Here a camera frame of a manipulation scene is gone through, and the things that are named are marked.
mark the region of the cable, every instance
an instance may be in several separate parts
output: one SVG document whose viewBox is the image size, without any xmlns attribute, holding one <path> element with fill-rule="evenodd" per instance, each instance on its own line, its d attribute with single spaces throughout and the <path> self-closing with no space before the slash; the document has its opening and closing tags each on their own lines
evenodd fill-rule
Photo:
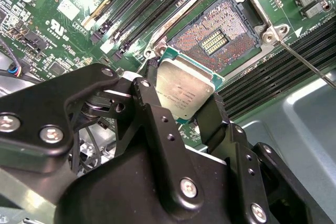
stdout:
<svg viewBox="0 0 336 224">
<path fill-rule="evenodd" d="M 89 127 L 86 127 L 85 129 L 86 129 L 86 131 L 88 132 L 89 137 L 90 137 L 90 139 L 91 139 L 91 141 L 92 141 L 92 143 L 93 143 L 93 145 L 94 145 L 94 147 L 95 147 L 95 150 L 96 150 L 96 157 L 97 157 L 97 160 L 98 160 L 96 166 L 98 167 L 98 166 L 101 165 L 101 154 L 100 154 L 100 150 L 99 150 L 98 144 L 97 144 L 97 142 L 96 142 L 96 140 L 95 140 L 95 137 L 93 136 L 93 134 L 92 134 L 90 128 L 89 128 Z"/>
<path fill-rule="evenodd" d="M 18 61 L 18 59 L 16 58 L 16 56 L 13 54 L 13 52 L 11 51 L 11 49 L 8 47 L 8 45 L 6 44 L 6 42 L 0 37 L 0 44 L 6 49 L 6 51 L 8 52 L 10 58 L 13 60 L 15 66 L 17 68 L 21 68 L 20 62 Z"/>
<path fill-rule="evenodd" d="M 13 75 L 12 73 L 7 72 L 6 70 L 3 70 L 3 69 L 0 69 L 0 76 L 15 78 L 15 79 L 18 79 L 18 80 L 29 81 L 33 84 L 39 84 L 39 83 L 42 82 L 42 81 L 40 81 L 38 79 L 35 79 L 34 77 L 30 77 L 30 76 L 17 77 L 15 75 Z"/>
</svg>

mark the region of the mounting hole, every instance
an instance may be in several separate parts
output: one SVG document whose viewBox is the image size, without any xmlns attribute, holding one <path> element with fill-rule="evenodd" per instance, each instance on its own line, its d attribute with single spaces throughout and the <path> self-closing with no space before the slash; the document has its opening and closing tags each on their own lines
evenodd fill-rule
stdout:
<svg viewBox="0 0 336 224">
<path fill-rule="evenodd" d="M 116 112 L 120 113 L 121 111 L 123 111 L 125 109 L 125 105 L 122 103 L 118 103 L 116 107 Z"/>
<path fill-rule="evenodd" d="M 172 134 L 169 134 L 168 137 L 167 137 L 167 139 L 168 139 L 169 141 L 174 141 L 174 140 L 175 140 L 175 137 L 174 137 Z"/>
<path fill-rule="evenodd" d="M 326 5 L 325 7 L 324 7 L 324 10 L 330 10 L 330 5 Z"/>
<path fill-rule="evenodd" d="M 149 82 L 147 82 L 146 80 L 141 80 L 140 82 L 141 82 L 142 85 L 144 85 L 147 88 L 151 86 L 151 84 Z"/>
<path fill-rule="evenodd" d="M 108 68 L 103 68 L 102 70 L 101 70 L 101 72 L 103 73 L 103 74 L 105 74 L 106 76 L 113 76 L 113 73 L 112 73 L 112 71 L 111 71 L 111 69 L 108 69 Z"/>
<path fill-rule="evenodd" d="M 248 173 L 250 173 L 252 176 L 255 175 L 254 170 L 252 170 L 251 168 L 248 169 Z"/>
<path fill-rule="evenodd" d="M 164 122 L 164 123 L 167 123 L 168 122 L 168 118 L 166 118 L 165 116 L 161 117 L 161 121 Z"/>
<path fill-rule="evenodd" d="M 283 26 L 283 27 L 281 27 L 281 28 L 280 28 L 280 32 L 281 32 L 282 34 L 287 33 L 287 32 L 288 32 L 288 28 L 287 28 L 287 26 Z"/>
</svg>

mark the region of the screw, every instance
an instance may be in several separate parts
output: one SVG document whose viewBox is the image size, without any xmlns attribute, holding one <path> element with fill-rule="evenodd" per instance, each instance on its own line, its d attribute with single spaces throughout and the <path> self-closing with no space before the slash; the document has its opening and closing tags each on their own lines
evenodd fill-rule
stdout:
<svg viewBox="0 0 336 224">
<path fill-rule="evenodd" d="M 262 40 L 263 42 L 269 44 L 274 40 L 274 34 L 271 31 L 268 31 L 263 34 Z"/>
<path fill-rule="evenodd" d="M 266 221 L 267 221 L 266 214 L 265 214 L 264 210 L 258 204 L 253 203 L 251 205 L 251 210 L 252 210 L 252 213 L 253 213 L 254 217 L 256 217 L 256 219 L 259 222 L 266 223 Z"/>
<path fill-rule="evenodd" d="M 63 139 L 63 132 L 53 126 L 45 127 L 40 131 L 40 138 L 49 144 L 56 144 Z"/>
<path fill-rule="evenodd" d="M 0 215 L 0 223 L 8 223 L 9 219 L 7 216 Z"/>
<path fill-rule="evenodd" d="M 266 150 L 267 153 L 269 153 L 269 154 L 272 153 L 271 149 L 267 145 L 264 145 L 263 147 L 264 147 L 264 149 Z"/>
<path fill-rule="evenodd" d="M 187 178 L 184 178 L 180 182 L 181 191 L 188 198 L 195 198 L 197 195 L 197 188 L 195 184 Z"/>
<path fill-rule="evenodd" d="M 12 132 L 20 127 L 21 123 L 18 118 L 12 115 L 0 116 L 0 132 Z"/>
<path fill-rule="evenodd" d="M 236 125 L 236 130 L 237 130 L 239 133 L 242 133 L 242 132 L 243 132 L 242 128 L 239 127 L 238 125 Z"/>
<path fill-rule="evenodd" d="M 101 72 L 102 72 L 103 74 L 105 74 L 106 76 L 113 76 L 113 73 L 112 73 L 111 69 L 103 68 L 103 69 L 101 70 Z"/>
<path fill-rule="evenodd" d="M 140 81 L 142 85 L 144 85 L 145 87 L 149 87 L 150 86 L 150 83 L 147 82 L 146 80 L 141 80 Z"/>
</svg>

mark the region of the surface mount component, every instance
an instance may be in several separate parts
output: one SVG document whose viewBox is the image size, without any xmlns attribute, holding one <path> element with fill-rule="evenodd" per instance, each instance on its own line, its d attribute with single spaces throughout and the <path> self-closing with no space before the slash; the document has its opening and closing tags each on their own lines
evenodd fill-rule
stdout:
<svg viewBox="0 0 336 224">
<path fill-rule="evenodd" d="M 305 15 L 307 18 L 312 18 L 315 15 L 319 14 L 320 12 L 323 11 L 321 3 L 317 3 L 308 10 L 305 11 Z"/>
</svg>

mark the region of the wire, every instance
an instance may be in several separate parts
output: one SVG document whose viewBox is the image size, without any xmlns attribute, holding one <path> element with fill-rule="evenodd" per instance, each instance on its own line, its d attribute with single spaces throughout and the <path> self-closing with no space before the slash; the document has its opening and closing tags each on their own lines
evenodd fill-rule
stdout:
<svg viewBox="0 0 336 224">
<path fill-rule="evenodd" d="M 17 70 L 18 70 L 18 68 L 17 68 L 17 67 L 15 67 L 15 69 L 14 69 L 14 70 L 9 70 L 9 69 L 8 69 L 7 71 L 8 71 L 8 73 L 13 73 L 13 74 L 14 74 L 14 73 L 16 73 L 16 71 L 17 71 Z"/>
<path fill-rule="evenodd" d="M 20 77 L 22 67 L 18 67 L 17 72 L 14 74 L 16 77 Z"/>
<path fill-rule="evenodd" d="M 96 157 L 97 157 L 97 160 L 98 160 L 96 166 L 100 166 L 100 165 L 101 165 L 101 154 L 100 154 L 100 150 L 99 150 L 98 144 L 97 144 L 97 142 L 96 142 L 96 140 L 95 140 L 95 137 L 93 136 L 93 134 L 92 134 L 90 128 L 89 128 L 89 127 L 86 127 L 85 129 L 86 129 L 86 131 L 88 132 L 89 137 L 90 137 L 90 139 L 91 139 L 91 141 L 92 141 L 92 143 L 93 143 L 93 145 L 94 145 L 94 147 L 95 147 L 95 150 L 96 150 Z"/>
<path fill-rule="evenodd" d="M 13 54 L 13 52 L 11 51 L 11 49 L 8 47 L 8 45 L 6 44 L 6 42 L 0 37 L 0 44 L 6 49 L 6 51 L 8 52 L 10 58 L 13 60 L 14 64 L 16 67 L 20 68 L 20 62 L 18 61 L 18 59 L 16 58 L 16 56 Z"/>
<path fill-rule="evenodd" d="M 12 73 L 9 73 L 6 70 L 0 69 L 0 76 L 4 76 L 4 77 L 10 77 L 10 78 L 14 78 L 14 79 L 18 79 L 18 80 L 24 80 L 24 81 L 29 81 L 33 84 L 39 84 L 42 81 L 35 79 L 34 77 L 30 77 L 30 76 L 22 76 L 22 77 L 17 77 L 15 75 L 13 75 Z"/>
</svg>

